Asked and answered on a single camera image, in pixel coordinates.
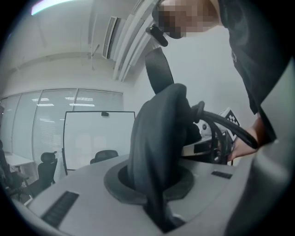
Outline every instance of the person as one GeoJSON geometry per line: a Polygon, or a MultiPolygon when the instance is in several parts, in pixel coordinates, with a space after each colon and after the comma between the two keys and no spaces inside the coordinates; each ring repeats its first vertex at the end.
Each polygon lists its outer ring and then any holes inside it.
{"type": "MultiPolygon", "coordinates": [[[[292,53],[284,25],[289,21],[286,4],[262,0],[162,0],[159,12],[164,31],[178,34],[205,32],[215,26],[228,29],[233,63],[241,75],[250,108],[257,119],[247,131],[262,146],[276,139],[261,103],[286,68],[292,53]],[[279,16],[284,10],[285,18],[279,16]]],[[[235,140],[228,161],[255,153],[241,139],[235,140]]]]}

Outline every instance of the hand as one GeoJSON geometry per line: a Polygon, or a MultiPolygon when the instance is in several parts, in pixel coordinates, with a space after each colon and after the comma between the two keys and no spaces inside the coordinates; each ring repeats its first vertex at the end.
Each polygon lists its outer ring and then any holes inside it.
{"type": "MultiPolygon", "coordinates": [[[[251,127],[247,132],[253,136],[253,138],[258,141],[256,130],[251,127]]],[[[232,161],[237,157],[242,157],[255,153],[257,150],[249,147],[244,143],[240,138],[237,138],[235,141],[235,147],[232,153],[228,156],[228,161],[232,161]]]]}

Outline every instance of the white wall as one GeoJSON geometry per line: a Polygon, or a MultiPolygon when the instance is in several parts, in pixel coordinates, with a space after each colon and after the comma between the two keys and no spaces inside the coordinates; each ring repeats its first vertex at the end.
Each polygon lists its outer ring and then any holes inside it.
{"type": "Polygon", "coordinates": [[[88,59],[82,59],[82,63],[77,58],[37,63],[12,73],[1,85],[2,98],[42,89],[81,88],[122,92],[126,111],[133,104],[133,83],[112,80],[112,63],[104,59],[94,60],[94,70],[88,59]]]}
{"type": "MultiPolygon", "coordinates": [[[[243,127],[251,126],[255,116],[249,108],[242,78],[233,65],[228,31],[216,27],[195,37],[167,40],[169,46],[163,52],[174,81],[187,86],[190,105],[203,100],[205,110],[215,113],[231,107],[243,127]]],[[[144,69],[134,86],[134,111],[138,113],[153,96],[144,69]]]]}

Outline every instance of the white ceiling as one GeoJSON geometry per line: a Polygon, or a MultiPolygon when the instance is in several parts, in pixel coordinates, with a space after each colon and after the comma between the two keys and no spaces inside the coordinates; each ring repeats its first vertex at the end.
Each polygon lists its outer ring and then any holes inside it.
{"type": "Polygon", "coordinates": [[[137,0],[75,0],[23,16],[2,54],[5,68],[21,67],[37,58],[58,53],[91,52],[102,45],[110,16],[127,19],[137,0]]]}

